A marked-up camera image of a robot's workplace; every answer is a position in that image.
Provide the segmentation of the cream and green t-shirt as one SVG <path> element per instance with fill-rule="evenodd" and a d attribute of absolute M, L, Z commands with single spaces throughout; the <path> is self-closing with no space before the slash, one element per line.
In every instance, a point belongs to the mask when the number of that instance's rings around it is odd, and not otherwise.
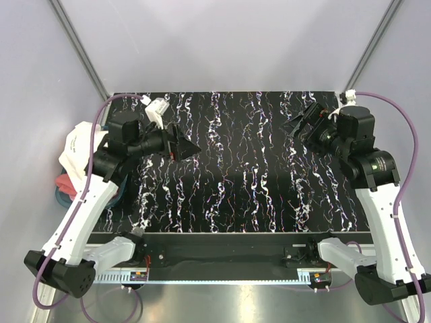
<path fill-rule="evenodd" d="M 82 185 L 85 168 L 90 158 L 90 135 L 92 123 L 83 121 L 66 136 L 65 147 L 59 163 L 66 171 L 75 189 Z"/>

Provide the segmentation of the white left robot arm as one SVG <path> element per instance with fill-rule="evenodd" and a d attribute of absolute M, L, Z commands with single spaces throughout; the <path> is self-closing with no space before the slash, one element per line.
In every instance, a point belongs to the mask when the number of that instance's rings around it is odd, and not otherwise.
<path fill-rule="evenodd" d="M 36 285 L 44 283 L 74 298 L 84 296 L 104 271 L 123 262 L 139 266 L 145 260 L 145 240 L 138 233 L 115 234 L 111 241 L 85 251 L 101 213 L 137 162 L 152 154 L 179 162 L 201 152 L 178 124 L 166 130 L 151 121 L 141 128 L 133 112 L 113 117 L 107 130 L 100 144 L 90 147 L 84 187 L 60 226 L 42 250 L 31 250 L 24 258 Z"/>

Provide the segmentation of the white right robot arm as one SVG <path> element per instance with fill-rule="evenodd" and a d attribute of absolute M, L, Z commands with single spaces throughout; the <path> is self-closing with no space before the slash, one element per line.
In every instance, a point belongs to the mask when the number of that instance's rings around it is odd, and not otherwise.
<path fill-rule="evenodd" d="M 393 156 L 374 147 L 374 116 L 362 106 L 329 112 L 312 103 L 286 121 L 282 129 L 317 155 L 332 155 L 340 164 L 364 210 L 375 249 L 365 256 L 332 234 L 307 241 L 304 257 L 312 266 L 332 264 L 354 280 L 362 299 L 380 305 L 430 292 L 430 275 L 415 255 L 401 209 L 401 191 Z"/>

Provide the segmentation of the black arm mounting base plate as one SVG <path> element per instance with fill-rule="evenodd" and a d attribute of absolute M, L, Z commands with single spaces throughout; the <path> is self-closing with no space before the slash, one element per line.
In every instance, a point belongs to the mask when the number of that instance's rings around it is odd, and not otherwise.
<path fill-rule="evenodd" d="M 299 269 L 324 270 L 317 257 L 317 242 L 338 238 L 371 244 L 367 232 L 174 234 L 145 233 L 137 247 L 137 258 L 125 260 L 126 248 L 113 252 L 98 265 L 97 274 L 117 270 L 161 270 L 184 273 L 239 272 L 281 276 Z"/>

